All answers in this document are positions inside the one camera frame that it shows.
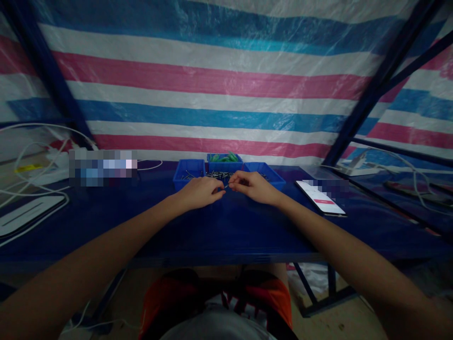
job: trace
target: blue stripe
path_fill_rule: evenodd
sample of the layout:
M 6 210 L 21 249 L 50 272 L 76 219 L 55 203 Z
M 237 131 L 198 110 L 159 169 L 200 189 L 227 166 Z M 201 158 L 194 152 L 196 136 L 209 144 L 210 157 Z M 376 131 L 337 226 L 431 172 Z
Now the blue stripe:
M 402 89 L 389 110 L 418 113 L 427 118 L 453 120 L 453 101 L 434 97 L 428 91 Z
M 277 18 L 182 0 L 31 3 L 40 22 L 74 30 L 321 56 L 362 51 L 384 55 L 405 22 L 397 16 L 357 24 L 316 17 Z M 428 26 L 411 53 L 418 55 L 429 47 L 442 25 Z
M 355 149 L 347 159 L 351 160 L 354 157 L 359 156 L 364 150 L 365 150 L 365 148 Z M 407 156 L 403 156 L 403 155 L 399 155 L 399 156 L 403 157 L 405 160 L 412 163 L 412 165 L 414 167 L 416 167 L 417 169 L 453 171 L 452 168 L 449 168 L 449 167 L 446 167 L 443 165 L 438 165 L 438 164 L 434 164 L 434 163 L 431 163 L 428 161 L 422 161 L 419 159 L 415 159 L 415 158 L 407 157 Z M 392 165 L 392 166 L 397 166 L 397 167 L 401 167 L 401 168 L 407 168 L 407 165 L 404 164 L 402 161 L 400 161 L 382 151 L 376 151 L 376 150 L 368 151 L 366 160 L 367 160 L 367 162 L 372 162 L 372 163 L 376 163 L 376 164 L 380 164 L 380 165 L 384 165 L 384 166 Z
M 35 107 L 36 99 L 10 102 L 17 115 Z M 168 108 L 142 104 L 78 100 L 86 120 L 244 128 L 297 132 L 338 132 L 346 116 Z M 34 111 L 35 119 L 43 112 Z
M 7 102 L 21 122 L 61 118 L 60 112 L 49 98 L 31 98 Z
M 379 118 L 367 117 L 367 119 L 365 119 L 359 131 L 357 132 L 357 134 L 361 136 L 366 136 L 371 132 L 371 130 L 374 128 L 378 121 Z

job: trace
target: orange shorts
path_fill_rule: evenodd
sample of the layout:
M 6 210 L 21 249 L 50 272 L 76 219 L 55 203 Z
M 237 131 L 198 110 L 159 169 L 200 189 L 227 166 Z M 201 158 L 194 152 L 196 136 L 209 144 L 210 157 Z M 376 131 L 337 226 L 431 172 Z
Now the orange shorts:
M 195 271 L 184 268 L 165 274 L 148 289 L 143 304 L 143 326 L 139 338 L 158 339 L 170 328 L 201 313 L 207 301 L 210 304 L 218 301 L 226 309 L 245 317 L 250 306 L 256 306 L 256 309 L 253 309 L 254 315 L 249 315 L 249 318 L 256 317 L 259 311 L 264 311 L 265 327 L 268 330 L 269 326 L 275 323 L 284 323 L 292 329 L 289 291 L 274 275 L 249 270 L 243 272 L 238 281 L 220 284 L 200 280 Z

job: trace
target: yellow label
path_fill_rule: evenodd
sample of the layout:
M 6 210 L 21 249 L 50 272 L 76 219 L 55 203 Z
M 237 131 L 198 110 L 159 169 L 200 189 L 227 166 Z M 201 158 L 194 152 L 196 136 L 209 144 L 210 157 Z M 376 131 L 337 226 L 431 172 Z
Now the yellow label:
M 40 164 L 30 164 L 30 165 L 25 165 L 23 167 L 18 167 L 14 172 L 25 172 L 25 171 L 31 171 L 35 169 L 41 169 L 42 165 Z

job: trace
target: green items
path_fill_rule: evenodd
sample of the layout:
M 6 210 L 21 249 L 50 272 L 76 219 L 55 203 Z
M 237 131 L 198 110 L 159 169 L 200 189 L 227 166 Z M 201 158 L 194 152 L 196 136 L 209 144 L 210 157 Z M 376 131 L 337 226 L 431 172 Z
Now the green items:
M 220 156 L 215 154 L 211 157 L 210 162 L 239 162 L 237 156 L 231 151 L 228 153 L 228 156 L 220 158 Z

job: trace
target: blue tray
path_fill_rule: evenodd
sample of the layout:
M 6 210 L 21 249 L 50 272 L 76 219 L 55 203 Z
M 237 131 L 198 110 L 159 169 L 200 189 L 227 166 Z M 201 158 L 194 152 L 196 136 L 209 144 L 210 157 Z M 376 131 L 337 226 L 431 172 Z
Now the blue tray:
M 209 153 L 208 154 L 208 170 L 209 170 L 209 172 L 213 172 L 213 171 L 236 172 L 237 170 L 242 170 L 244 162 L 243 162 L 242 158 L 239 157 L 238 154 L 235 153 L 239 162 L 211 162 L 210 159 L 215 154 L 219 155 L 219 159 L 228 156 L 227 153 Z
M 194 177 L 206 176 L 206 169 L 204 167 L 204 160 L 179 160 L 178 167 L 176 168 L 175 175 L 173 176 L 173 183 L 175 184 L 176 191 L 181 190 L 189 183 Z
M 264 162 L 247 162 L 244 163 L 244 170 L 248 172 L 257 171 L 261 174 L 264 174 L 268 177 L 269 183 L 272 184 L 276 189 L 282 191 L 286 182 L 281 178 L 275 171 L 273 171 L 270 166 Z

